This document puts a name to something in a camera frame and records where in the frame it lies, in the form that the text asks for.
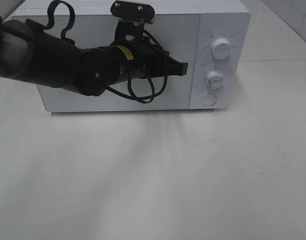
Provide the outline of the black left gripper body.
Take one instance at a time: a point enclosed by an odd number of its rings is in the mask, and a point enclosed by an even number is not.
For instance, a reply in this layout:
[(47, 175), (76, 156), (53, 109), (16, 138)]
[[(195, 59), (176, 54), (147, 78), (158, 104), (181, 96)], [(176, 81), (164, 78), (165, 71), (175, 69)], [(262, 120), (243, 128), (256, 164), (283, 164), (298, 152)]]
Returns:
[(119, 21), (114, 36), (114, 65), (117, 69), (115, 84), (128, 79), (167, 77), (166, 53), (148, 36), (144, 25)]

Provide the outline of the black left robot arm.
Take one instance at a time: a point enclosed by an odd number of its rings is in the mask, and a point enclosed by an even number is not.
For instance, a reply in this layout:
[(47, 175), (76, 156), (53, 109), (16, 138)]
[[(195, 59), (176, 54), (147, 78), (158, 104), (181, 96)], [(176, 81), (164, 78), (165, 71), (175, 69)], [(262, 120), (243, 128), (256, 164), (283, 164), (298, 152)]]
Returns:
[(108, 46), (78, 48), (31, 19), (0, 17), (0, 77), (98, 97), (133, 79), (184, 76), (188, 64), (170, 57), (142, 26), (119, 22)]

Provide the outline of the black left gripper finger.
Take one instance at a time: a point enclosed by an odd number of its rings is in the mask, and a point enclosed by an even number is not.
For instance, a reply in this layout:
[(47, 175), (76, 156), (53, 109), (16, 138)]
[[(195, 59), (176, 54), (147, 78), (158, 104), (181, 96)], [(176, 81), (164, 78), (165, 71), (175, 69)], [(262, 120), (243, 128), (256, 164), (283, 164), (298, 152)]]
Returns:
[(174, 58), (167, 56), (167, 75), (168, 76), (185, 76), (188, 70), (187, 62), (179, 62)]

